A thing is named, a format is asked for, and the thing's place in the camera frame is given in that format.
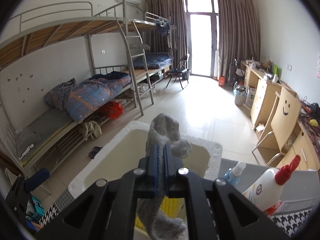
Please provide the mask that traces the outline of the person left hand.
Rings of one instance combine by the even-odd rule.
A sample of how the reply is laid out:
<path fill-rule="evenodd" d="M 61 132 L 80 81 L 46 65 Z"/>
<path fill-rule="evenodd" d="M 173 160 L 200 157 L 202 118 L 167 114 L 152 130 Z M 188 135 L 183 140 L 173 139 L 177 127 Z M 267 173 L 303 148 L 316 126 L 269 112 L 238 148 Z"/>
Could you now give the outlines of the person left hand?
<path fill-rule="evenodd" d="M 33 224 L 33 226 L 35 226 L 35 228 L 36 229 L 42 229 L 43 228 L 43 226 L 42 225 L 40 225 L 40 224 L 37 224 L 37 223 L 34 223 L 34 222 L 32 222 L 32 224 Z"/>

